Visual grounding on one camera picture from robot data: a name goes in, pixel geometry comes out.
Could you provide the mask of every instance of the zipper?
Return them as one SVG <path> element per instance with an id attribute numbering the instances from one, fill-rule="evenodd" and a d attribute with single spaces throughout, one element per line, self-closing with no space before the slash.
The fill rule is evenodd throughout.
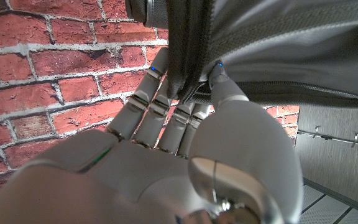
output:
<path id="1" fill-rule="evenodd" d="M 210 44 L 211 32 L 212 32 L 211 24 L 213 20 L 213 9 L 216 4 L 216 1 L 217 0 L 204 1 L 207 2 L 208 8 L 206 12 L 209 12 L 209 16 L 205 21 L 205 24 L 207 25 L 204 27 L 204 32 L 203 32 L 204 35 L 202 36 L 200 42 L 200 49 L 202 50 L 202 52 L 200 52 L 200 55 L 206 55 L 209 52 L 209 48 L 211 46 Z M 188 80 L 185 82 L 189 84 L 185 85 L 182 91 L 178 93 L 179 98 L 181 98 L 183 102 L 187 102 L 188 100 L 190 100 L 195 95 L 197 90 L 204 85 L 204 83 L 199 82 L 199 79 L 200 79 L 201 72 L 203 71 L 204 65 L 207 63 L 208 63 L 208 58 L 202 57 L 200 62 L 197 63 L 196 68 L 192 71 L 192 74 L 199 74 L 199 75 L 190 75 L 188 77 Z"/>
<path id="2" fill-rule="evenodd" d="M 298 83 L 298 82 L 247 82 L 247 83 L 237 83 L 241 89 L 245 89 L 247 86 L 252 86 L 252 87 L 258 87 L 258 86 L 294 86 L 294 87 L 300 87 L 300 88 L 305 88 L 305 89 L 309 89 L 309 90 L 314 90 L 314 91 L 320 91 L 323 93 L 329 93 L 332 95 L 336 95 L 336 96 L 341 96 L 343 98 L 352 98 L 352 99 L 357 99 L 358 100 L 358 95 L 357 94 L 353 94 L 353 93 L 349 93 L 346 91 L 340 91 L 340 90 L 335 90 L 332 88 L 326 88 L 326 87 L 321 87 L 321 86 L 316 86 L 316 85 L 311 85 L 311 84 L 307 84 L 307 83 Z M 194 97 L 195 95 L 205 95 L 207 93 L 202 93 L 202 92 L 194 92 L 193 95 L 191 97 Z"/>

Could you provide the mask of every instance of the backpack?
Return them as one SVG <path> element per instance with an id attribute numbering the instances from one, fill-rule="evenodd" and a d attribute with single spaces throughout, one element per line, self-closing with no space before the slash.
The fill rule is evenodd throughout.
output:
<path id="1" fill-rule="evenodd" d="M 358 0 L 126 0 L 169 29 L 168 97 L 210 104 L 222 61 L 251 101 L 358 108 Z"/>

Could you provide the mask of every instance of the gray wall panel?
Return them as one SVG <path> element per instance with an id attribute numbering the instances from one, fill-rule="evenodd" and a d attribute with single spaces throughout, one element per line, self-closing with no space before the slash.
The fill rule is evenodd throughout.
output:
<path id="1" fill-rule="evenodd" d="M 358 110 L 302 106 L 298 129 L 338 138 L 354 138 Z M 296 147 L 303 176 L 358 202 L 358 145 L 298 135 Z"/>

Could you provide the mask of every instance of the metal mesh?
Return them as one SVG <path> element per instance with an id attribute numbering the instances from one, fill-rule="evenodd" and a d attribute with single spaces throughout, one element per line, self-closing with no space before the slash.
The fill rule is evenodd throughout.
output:
<path id="1" fill-rule="evenodd" d="M 309 207 L 313 202 L 317 201 L 324 194 L 307 185 L 303 186 L 303 206 L 302 211 Z"/>
<path id="2" fill-rule="evenodd" d="M 358 223 L 358 210 L 352 209 L 339 224 L 356 224 Z"/>
<path id="3" fill-rule="evenodd" d="M 332 224 L 348 208 L 344 203 L 325 196 L 301 215 L 299 224 Z"/>

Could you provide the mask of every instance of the black zipper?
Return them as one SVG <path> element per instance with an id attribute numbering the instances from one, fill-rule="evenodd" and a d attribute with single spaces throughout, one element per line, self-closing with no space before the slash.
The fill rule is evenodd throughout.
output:
<path id="1" fill-rule="evenodd" d="M 241 87 L 245 87 L 245 86 L 252 86 L 252 87 L 258 87 L 258 86 L 294 86 L 294 87 L 306 88 L 306 89 L 314 90 L 314 91 L 320 91 L 320 92 L 323 92 L 323 93 L 329 93 L 329 94 L 344 97 L 344 98 L 352 98 L 352 99 L 357 99 L 358 100 L 358 95 L 357 94 L 349 93 L 349 92 L 346 92 L 346 91 L 335 90 L 335 89 L 332 89 L 332 88 L 326 88 L 326 87 L 311 85 L 311 84 L 307 84 L 307 83 L 298 83 L 298 82 L 247 82 L 247 83 L 241 83 Z M 196 94 L 205 95 L 206 93 L 201 93 L 201 92 L 197 93 L 195 91 L 192 94 L 191 98 L 189 98 L 189 100 L 192 99 Z"/>

